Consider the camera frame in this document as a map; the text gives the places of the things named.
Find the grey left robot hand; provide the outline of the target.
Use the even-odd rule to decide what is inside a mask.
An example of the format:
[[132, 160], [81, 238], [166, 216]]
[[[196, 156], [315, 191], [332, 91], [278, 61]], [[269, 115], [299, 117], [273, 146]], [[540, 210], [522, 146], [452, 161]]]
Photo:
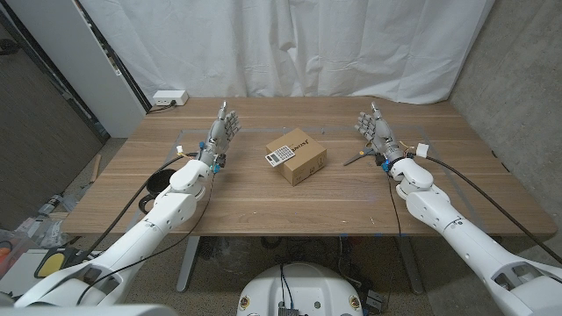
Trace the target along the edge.
[[204, 162], [211, 169], [216, 164], [223, 168], [229, 144], [240, 129], [241, 125], [237, 112], [228, 111], [227, 101], [224, 100], [218, 116], [205, 138], [198, 160]]

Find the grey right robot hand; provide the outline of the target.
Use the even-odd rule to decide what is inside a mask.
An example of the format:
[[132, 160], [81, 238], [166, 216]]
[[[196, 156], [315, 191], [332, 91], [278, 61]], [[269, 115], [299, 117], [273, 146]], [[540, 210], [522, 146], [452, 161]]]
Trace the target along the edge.
[[371, 143], [376, 154], [383, 155], [389, 162], [402, 159], [403, 152], [399, 143], [374, 101], [371, 102], [371, 110], [372, 114], [359, 113], [355, 128]]

